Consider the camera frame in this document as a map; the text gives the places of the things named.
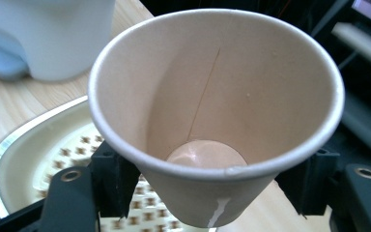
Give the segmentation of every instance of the paper cup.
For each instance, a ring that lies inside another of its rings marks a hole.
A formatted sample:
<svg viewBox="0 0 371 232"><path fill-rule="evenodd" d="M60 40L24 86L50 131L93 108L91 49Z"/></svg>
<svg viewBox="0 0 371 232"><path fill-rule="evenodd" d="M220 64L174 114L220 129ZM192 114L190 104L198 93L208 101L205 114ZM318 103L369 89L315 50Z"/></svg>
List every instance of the paper cup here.
<svg viewBox="0 0 371 232"><path fill-rule="evenodd" d="M169 211L197 227L236 219L339 123L344 88L328 54L278 19L235 10L159 16L101 53L94 122Z"/></svg>

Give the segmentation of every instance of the light wood countertop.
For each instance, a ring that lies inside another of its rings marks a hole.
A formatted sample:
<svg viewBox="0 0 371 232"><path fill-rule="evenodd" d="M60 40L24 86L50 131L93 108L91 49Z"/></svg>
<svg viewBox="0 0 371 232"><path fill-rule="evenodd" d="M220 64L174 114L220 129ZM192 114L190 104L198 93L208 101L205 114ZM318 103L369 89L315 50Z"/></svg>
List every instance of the light wood countertop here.
<svg viewBox="0 0 371 232"><path fill-rule="evenodd" d="M112 36L153 17L138 0L116 2ZM46 111L86 95L89 71L63 82L30 77L0 80L0 142L11 131ZM329 231L325 217L298 216L277 183L271 183L243 215L218 231Z"/></svg>

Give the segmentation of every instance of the white container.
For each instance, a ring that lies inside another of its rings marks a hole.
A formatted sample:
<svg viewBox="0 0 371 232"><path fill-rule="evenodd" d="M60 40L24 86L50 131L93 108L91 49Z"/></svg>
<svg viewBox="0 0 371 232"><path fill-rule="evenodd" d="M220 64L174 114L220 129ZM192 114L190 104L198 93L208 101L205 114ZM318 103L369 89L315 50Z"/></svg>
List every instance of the white container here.
<svg viewBox="0 0 371 232"><path fill-rule="evenodd" d="M0 0L0 51L39 80L89 69L109 41L113 0Z"/></svg>

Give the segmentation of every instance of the cup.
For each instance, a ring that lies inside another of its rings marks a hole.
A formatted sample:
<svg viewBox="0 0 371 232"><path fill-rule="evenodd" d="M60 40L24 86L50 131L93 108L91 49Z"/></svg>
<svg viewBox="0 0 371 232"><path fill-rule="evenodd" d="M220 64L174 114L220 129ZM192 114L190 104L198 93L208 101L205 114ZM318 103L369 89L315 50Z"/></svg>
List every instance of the cup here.
<svg viewBox="0 0 371 232"><path fill-rule="evenodd" d="M306 34L214 9L120 34L95 63L88 96L105 140L196 227L236 219L278 173L324 145L344 104L338 69Z"/></svg>

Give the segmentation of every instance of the cup rim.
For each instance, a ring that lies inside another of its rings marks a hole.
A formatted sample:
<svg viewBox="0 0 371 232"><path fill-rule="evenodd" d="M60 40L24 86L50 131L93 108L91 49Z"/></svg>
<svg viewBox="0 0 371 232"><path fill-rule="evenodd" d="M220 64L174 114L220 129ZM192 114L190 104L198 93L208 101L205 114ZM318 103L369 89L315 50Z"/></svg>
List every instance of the cup rim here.
<svg viewBox="0 0 371 232"><path fill-rule="evenodd" d="M332 101L330 103L328 114L320 127L318 127L315 132L306 140L304 140L299 146L279 155L278 157L267 159L257 163L252 163L247 166L213 169L203 169L198 167L167 163L164 160L154 158L138 150L134 146L127 143L122 137L119 136L119 134L113 131L113 129L111 129L110 125L101 113L100 102L97 96L97 90L99 87L98 80L100 78L99 73L101 70L102 61L107 58L109 51L113 49L114 45L117 44L122 38L129 35L131 31L143 26L147 26L148 24L154 23L159 20L166 20L178 15L193 14L237 14L251 16L256 19L265 20L268 23L274 23L278 24L279 26L286 27L293 33L299 34L299 37L301 37L303 40L312 44L312 46L317 49L319 51L318 53L323 57L325 66L330 72L330 85L336 92L333 95ZM194 181L210 182L244 181L255 177L263 177L269 175L276 176L278 173L306 160L312 154L317 152L329 140L329 138L336 130L336 127L338 126L342 117L345 101L344 95L345 90L342 82L342 77L340 71L336 67L336 64L333 62L325 49L322 48L310 36L287 22L264 14L226 9L198 9L176 12L172 14L164 14L154 18L150 18L130 27L129 29L119 34L116 38L114 38L100 53L98 59L92 67L88 85L88 100L93 121L100 133L103 135L105 141L107 141L109 145L116 150L116 152L120 153L127 160L134 163L140 169L140 171L148 168L150 170L153 170L154 172L159 172L163 175L181 177Z"/></svg>

